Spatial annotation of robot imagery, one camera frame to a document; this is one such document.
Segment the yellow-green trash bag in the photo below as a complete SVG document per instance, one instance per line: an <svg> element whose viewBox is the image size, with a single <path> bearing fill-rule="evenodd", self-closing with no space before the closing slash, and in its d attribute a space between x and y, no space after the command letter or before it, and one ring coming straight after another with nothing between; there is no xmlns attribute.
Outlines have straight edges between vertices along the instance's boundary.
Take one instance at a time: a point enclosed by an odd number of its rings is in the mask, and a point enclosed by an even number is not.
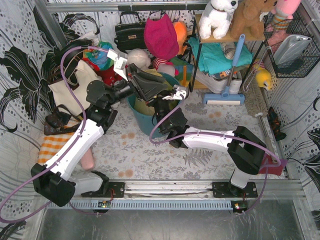
<svg viewBox="0 0 320 240"><path fill-rule="evenodd" d="M152 69L146 69L146 73L149 73L154 76L162 77L163 75L159 73L155 68ZM144 99L135 99L134 102L134 110L136 110L138 113L150 116L152 117L153 114L155 113L155 109L153 106L148 106L149 100L144 100Z"/></svg>

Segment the teal plastic trash bin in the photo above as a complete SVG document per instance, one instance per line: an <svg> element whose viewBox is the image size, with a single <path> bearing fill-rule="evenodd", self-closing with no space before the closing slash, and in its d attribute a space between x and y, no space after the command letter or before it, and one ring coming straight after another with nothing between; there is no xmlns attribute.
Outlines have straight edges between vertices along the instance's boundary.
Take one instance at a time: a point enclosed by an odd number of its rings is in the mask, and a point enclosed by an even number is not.
<svg viewBox="0 0 320 240"><path fill-rule="evenodd" d="M161 75L165 78L168 84L171 85L171 87L173 87L174 85L180 84L176 78L174 78L169 74L161 73ZM137 121L137 125L139 129L141 130L142 133L149 136L154 126L157 124L157 120L156 118L153 118L153 115L145 115L136 111L134 108L136 99L137 98L135 95L131 95L126 99L126 101L129 105L129 108L133 111L133 115Z"/></svg>

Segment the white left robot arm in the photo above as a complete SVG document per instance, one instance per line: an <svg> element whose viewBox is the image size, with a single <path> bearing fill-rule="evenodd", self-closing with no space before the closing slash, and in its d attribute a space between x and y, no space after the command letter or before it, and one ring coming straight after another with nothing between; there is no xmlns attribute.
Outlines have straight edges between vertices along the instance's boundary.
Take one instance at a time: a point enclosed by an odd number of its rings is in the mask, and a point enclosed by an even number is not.
<svg viewBox="0 0 320 240"><path fill-rule="evenodd" d="M98 171L72 176L78 162L92 144L113 124L117 111L112 105L131 95L145 102L166 90L165 78L147 73L135 64L124 70L124 78L114 86L100 80L91 81L86 88L89 108L74 135L45 164L31 168L34 190L47 200L63 207L77 195L105 197L111 194L109 178Z"/></svg>

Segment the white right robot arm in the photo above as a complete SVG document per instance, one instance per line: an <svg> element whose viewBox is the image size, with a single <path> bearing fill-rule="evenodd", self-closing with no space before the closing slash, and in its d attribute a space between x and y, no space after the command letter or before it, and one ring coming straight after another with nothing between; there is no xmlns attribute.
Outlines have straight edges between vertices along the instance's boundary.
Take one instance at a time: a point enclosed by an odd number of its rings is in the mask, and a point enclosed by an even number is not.
<svg viewBox="0 0 320 240"><path fill-rule="evenodd" d="M265 157L265 143L244 126L225 132L189 126L180 107L170 108L172 97L168 93L164 90L147 103L154 107L157 121L150 135L155 131L167 135L166 142L177 149L202 148L228 153L236 168L229 182L213 183L214 197L257 197L256 184L250 178L260 171Z"/></svg>

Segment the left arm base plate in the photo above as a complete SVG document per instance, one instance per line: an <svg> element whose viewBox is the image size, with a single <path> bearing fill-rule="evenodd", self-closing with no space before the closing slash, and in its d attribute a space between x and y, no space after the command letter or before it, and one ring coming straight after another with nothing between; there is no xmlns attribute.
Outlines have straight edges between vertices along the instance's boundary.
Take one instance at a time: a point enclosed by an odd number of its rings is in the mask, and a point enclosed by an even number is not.
<svg viewBox="0 0 320 240"><path fill-rule="evenodd" d="M82 193L83 198L123 198L125 193L124 182L103 183L97 191Z"/></svg>

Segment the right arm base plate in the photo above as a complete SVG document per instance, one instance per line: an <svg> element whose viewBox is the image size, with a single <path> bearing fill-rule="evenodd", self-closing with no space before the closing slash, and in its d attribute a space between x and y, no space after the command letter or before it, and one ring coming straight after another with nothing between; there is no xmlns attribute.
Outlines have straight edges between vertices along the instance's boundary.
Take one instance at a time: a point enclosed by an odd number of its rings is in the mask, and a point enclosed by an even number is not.
<svg viewBox="0 0 320 240"><path fill-rule="evenodd" d="M227 181L212 182L212 192L215 198L257 198L256 184L249 181L245 188L232 185Z"/></svg>

